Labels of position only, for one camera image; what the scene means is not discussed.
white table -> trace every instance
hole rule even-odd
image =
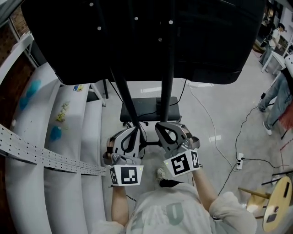
[[[272,51],[270,54],[270,57],[268,58],[267,62],[264,65],[264,67],[261,69],[261,72],[264,72],[264,70],[266,69],[266,67],[270,63],[272,57],[274,57],[276,59],[276,61],[281,65],[282,69],[284,69],[286,67],[285,59],[281,55],[279,55],[278,53]]]

wooden stool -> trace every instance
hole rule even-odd
[[[238,189],[251,194],[247,208],[254,204],[257,205],[256,209],[258,210],[260,207],[264,207],[264,202],[268,200],[267,206],[264,207],[265,214],[256,217],[256,219],[263,218],[262,227],[265,232],[271,232],[280,224],[288,211],[292,196],[292,183],[289,177],[286,176],[280,179],[271,194],[244,188]]]

white cable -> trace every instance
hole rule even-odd
[[[216,141],[216,128],[215,128],[215,125],[214,125],[214,122],[212,120],[212,117],[210,115],[210,113],[207,111],[207,109],[205,108],[205,106],[201,103],[201,101],[193,94],[192,92],[192,88],[190,86],[190,83],[188,84],[189,88],[190,88],[190,92],[191,94],[193,95],[193,97],[195,97],[197,99],[197,101],[201,104],[201,106],[205,109],[205,111],[207,112],[208,116],[210,117],[211,119],[211,122],[212,122],[212,125],[214,127],[214,133],[215,133],[215,146],[217,148],[217,150],[220,152],[220,154],[224,157],[224,159],[230,164],[231,168],[233,169],[233,171],[237,172],[239,170],[235,170],[234,167],[232,166],[232,164],[230,163],[230,161],[225,157],[225,155],[219,150],[218,146],[217,146],[217,141]]]

jeans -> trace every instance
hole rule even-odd
[[[268,107],[270,101],[275,97],[277,97],[275,104],[264,121],[264,125],[267,129],[272,128],[274,122],[285,112],[287,106],[289,106],[292,101],[292,95],[283,73],[280,74],[272,87],[267,91],[266,96],[259,103],[258,108],[264,111]]]
[[[265,65],[267,60],[270,57],[271,52],[273,51],[273,48],[270,47],[270,45],[267,46],[266,51],[263,53],[262,57],[260,58],[260,62]]]
[[[162,188],[164,188],[164,187],[172,188],[175,185],[178,185],[180,183],[182,183],[182,182],[163,179],[163,180],[160,181],[160,187],[162,187]]]

stool leg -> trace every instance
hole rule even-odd
[[[255,219],[261,219],[261,218],[264,218],[264,216],[257,216],[257,217],[255,217]]]
[[[256,196],[259,196],[259,197],[262,197],[262,198],[265,198],[265,199],[270,199],[270,194],[262,194],[262,193],[259,193],[259,192],[254,192],[254,191],[251,191],[251,190],[248,190],[248,189],[245,189],[245,188],[238,188],[239,190],[242,190],[244,192],[247,192],[247,193],[250,193],[252,195],[256,195]]]

